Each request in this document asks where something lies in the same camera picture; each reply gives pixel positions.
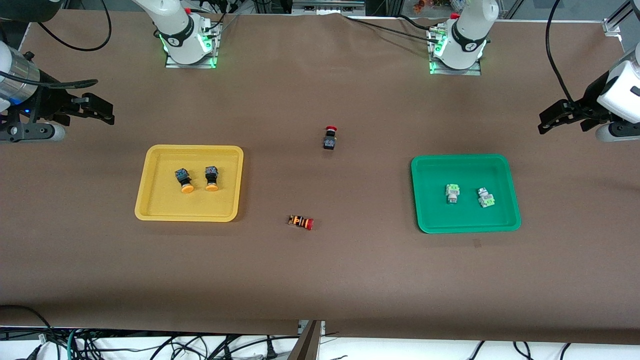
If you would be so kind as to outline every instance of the table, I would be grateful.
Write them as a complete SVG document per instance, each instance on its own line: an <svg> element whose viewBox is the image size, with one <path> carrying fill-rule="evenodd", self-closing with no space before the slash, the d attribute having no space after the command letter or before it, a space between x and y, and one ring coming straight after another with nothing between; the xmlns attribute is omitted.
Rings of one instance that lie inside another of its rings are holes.
<svg viewBox="0 0 640 360"><path fill-rule="evenodd" d="M103 16L62 11L50 28L99 44ZM99 52L36 26L22 47L61 81L100 79L91 91L116 125L73 119L61 143L2 148L2 302L57 326L284 334L322 318L343 336L640 340L639 145L577 124L538 134L538 113L563 96L544 23L496 23L483 75L452 77L429 74L420 40L340 15L241 16L217 69L165 69L150 19L112 16ZM595 23L554 24L552 48L574 97L622 54ZM159 143L243 148L233 222L134 216ZM411 159L463 153L507 157L518 231L419 231ZM287 226L290 214L314 231Z"/></svg>

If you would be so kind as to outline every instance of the orange and black switch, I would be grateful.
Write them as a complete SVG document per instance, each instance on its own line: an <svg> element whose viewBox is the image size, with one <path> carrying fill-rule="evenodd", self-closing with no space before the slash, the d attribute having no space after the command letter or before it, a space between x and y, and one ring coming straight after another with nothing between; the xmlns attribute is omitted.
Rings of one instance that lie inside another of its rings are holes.
<svg viewBox="0 0 640 360"><path fill-rule="evenodd" d="M186 169L182 168L175 171L175 178L178 179L180 185L182 185L182 193L190 193L193 191L193 185L191 184L191 178Z"/></svg>
<svg viewBox="0 0 640 360"><path fill-rule="evenodd" d="M205 167L204 176L207 178L206 190L214 192L218 189L218 169L216 167Z"/></svg>

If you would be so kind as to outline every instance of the metal mounting plate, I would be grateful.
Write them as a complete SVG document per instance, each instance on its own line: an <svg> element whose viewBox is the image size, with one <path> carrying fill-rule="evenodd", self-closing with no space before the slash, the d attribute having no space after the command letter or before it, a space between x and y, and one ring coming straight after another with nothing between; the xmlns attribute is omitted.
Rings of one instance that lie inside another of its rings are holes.
<svg viewBox="0 0 640 360"><path fill-rule="evenodd" d="M217 24L211 29L214 37L211 39L212 50L206 54L200 61L192 64L177 63L167 54L164 67L167 69L215 69L218 66L218 51L220 50L220 39L222 35L222 24Z"/></svg>
<svg viewBox="0 0 640 360"><path fill-rule="evenodd" d="M433 39L439 40L438 38L439 34L437 31L427 30L426 33L427 33L427 38L433 38ZM431 74L470 75L470 76L480 76L482 74L479 60L476 60L476 62L468 69L464 69L464 70L452 69L444 65L442 60L440 58L437 58L433 54L436 48L436 44L430 42L427 45L427 47L429 52L429 72Z"/></svg>

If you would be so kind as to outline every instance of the yellow tray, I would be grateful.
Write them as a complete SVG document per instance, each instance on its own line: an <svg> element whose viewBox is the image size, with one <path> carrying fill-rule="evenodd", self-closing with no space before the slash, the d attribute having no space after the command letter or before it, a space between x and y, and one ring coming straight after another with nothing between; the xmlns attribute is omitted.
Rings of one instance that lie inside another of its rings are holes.
<svg viewBox="0 0 640 360"><path fill-rule="evenodd" d="M238 212L244 152L230 145L155 145L147 151L136 217L155 221L229 222ZM218 168L216 192L205 190L204 168ZM175 171L185 168L195 190L182 193Z"/></svg>

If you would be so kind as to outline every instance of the green tray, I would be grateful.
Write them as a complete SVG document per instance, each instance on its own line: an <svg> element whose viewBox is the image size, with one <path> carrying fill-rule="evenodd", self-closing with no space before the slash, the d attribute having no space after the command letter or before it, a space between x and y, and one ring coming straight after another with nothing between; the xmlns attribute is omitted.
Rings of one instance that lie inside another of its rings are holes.
<svg viewBox="0 0 640 360"><path fill-rule="evenodd" d="M520 210L507 159L498 154L424 155L411 162L418 226L428 234L514 231ZM448 204L447 184L460 186L457 204ZM483 208L477 189L486 188L495 205Z"/></svg>

